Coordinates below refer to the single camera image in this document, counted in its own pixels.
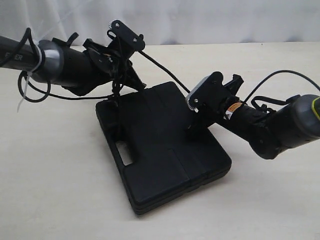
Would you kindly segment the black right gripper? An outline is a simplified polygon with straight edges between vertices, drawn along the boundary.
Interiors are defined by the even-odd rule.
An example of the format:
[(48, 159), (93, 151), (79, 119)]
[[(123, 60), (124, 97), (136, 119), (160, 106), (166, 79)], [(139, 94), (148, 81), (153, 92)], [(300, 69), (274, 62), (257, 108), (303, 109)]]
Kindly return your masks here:
[(222, 119), (226, 115), (227, 104), (238, 101), (236, 94), (243, 83), (244, 80), (238, 74), (234, 74), (226, 84), (222, 82), (222, 89), (194, 110), (192, 123), (186, 128), (186, 138), (192, 140), (200, 137), (207, 127)]

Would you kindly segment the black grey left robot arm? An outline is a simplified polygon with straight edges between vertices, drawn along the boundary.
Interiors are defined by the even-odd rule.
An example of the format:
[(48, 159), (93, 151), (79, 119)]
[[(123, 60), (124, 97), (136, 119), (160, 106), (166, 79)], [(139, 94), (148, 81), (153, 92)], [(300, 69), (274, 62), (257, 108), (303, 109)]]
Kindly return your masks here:
[(59, 85), (79, 97), (112, 81), (137, 91), (146, 87), (130, 61), (135, 50), (124, 42), (113, 39), (103, 46), (88, 38), (83, 46), (78, 51), (60, 39), (44, 39), (35, 48), (23, 45), (3, 67), (33, 71), (36, 82)]

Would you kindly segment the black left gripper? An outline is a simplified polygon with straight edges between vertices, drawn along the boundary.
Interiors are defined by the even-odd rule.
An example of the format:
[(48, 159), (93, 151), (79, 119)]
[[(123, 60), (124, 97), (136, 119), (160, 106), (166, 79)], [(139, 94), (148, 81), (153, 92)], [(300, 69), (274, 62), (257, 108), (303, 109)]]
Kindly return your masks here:
[(133, 52), (122, 46), (118, 39), (113, 39), (109, 46), (103, 46), (88, 38), (82, 46), (93, 65), (98, 86), (113, 81), (137, 91), (147, 86), (134, 70), (130, 57), (125, 55), (131, 56)]

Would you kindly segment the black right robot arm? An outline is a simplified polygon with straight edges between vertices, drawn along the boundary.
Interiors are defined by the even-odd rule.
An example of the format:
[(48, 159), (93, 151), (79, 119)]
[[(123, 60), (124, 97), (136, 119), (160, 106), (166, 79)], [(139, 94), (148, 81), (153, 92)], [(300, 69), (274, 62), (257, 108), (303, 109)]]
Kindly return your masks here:
[(255, 96), (248, 105), (237, 96), (244, 83), (238, 74), (223, 83), (220, 71), (203, 78), (185, 101), (195, 111), (187, 129), (189, 136), (218, 124), (247, 141), (265, 160), (280, 153), (319, 140), (320, 97), (316, 94), (294, 95), (286, 100)]

